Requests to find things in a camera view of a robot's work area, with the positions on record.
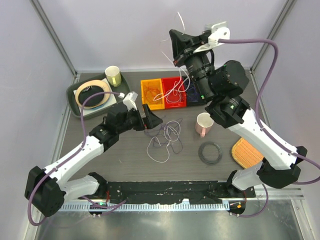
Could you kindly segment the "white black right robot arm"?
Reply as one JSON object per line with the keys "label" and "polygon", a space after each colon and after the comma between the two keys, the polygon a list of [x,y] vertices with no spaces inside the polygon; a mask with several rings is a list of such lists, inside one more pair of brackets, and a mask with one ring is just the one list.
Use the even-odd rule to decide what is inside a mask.
{"label": "white black right robot arm", "polygon": [[186,66],[190,80],[200,97],[209,105],[205,107],[215,123],[247,140],[263,156],[261,162],[243,170],[234,170],[227,179],[226,193],[233,198],[244,190],[260,184],[281,189],[298,181],[302,162],[296,154],[307,154],[303,146],[295,147],[275,134],[260,121],[256,112],[241,94],[249,83],[240,62],[229,60],[219,68],[208,59],[212,49],[196,52],[209,42],[209,31],[192,36],[178,30],[169,31],[173,64]]}

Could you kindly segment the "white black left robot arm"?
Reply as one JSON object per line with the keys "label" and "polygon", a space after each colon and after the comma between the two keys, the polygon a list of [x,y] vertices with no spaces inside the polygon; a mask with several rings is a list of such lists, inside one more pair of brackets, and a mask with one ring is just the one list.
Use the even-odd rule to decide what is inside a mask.
{"label": "white black left robot arm", "polygon": [[87,196],[102,199],[108,183],[101,175],[91,172],[80,179],[71,180],[71,177],[117,143],[120,134],[154,129],[163,123],[147,104],[142,107],[144,116],[135,108],[128,110],[123,103],[117,103],[72,151],[44,168],[32,168],[24,193],[27,210],[30,212],[31,207],[35,207],[45,217],[51,217],[70,200]]}

